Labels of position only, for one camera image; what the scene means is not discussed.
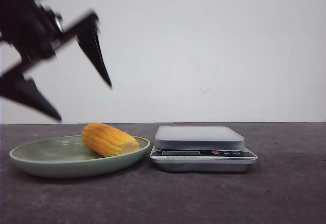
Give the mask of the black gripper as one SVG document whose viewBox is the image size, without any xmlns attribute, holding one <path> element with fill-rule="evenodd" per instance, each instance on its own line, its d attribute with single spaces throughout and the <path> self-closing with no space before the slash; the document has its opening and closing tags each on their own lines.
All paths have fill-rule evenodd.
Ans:
<svg viewBox="0 0 326 224">
<path fill-rule="evenodd" d="M 21 62 L 1 76 L 1 97 L 31 107 L 57 121 L 62 117 L 38 90 L 33 79 L 25 79 L 23 72 L 37 62 L 52 58 L 56 50 L 73 38 L 112 89 L 97 33 L 98 16 L 90 12 L 66 30 L 62 17 L 35 0 L 1 0 L 1 41 L 12 45 Z"/>
</svg>

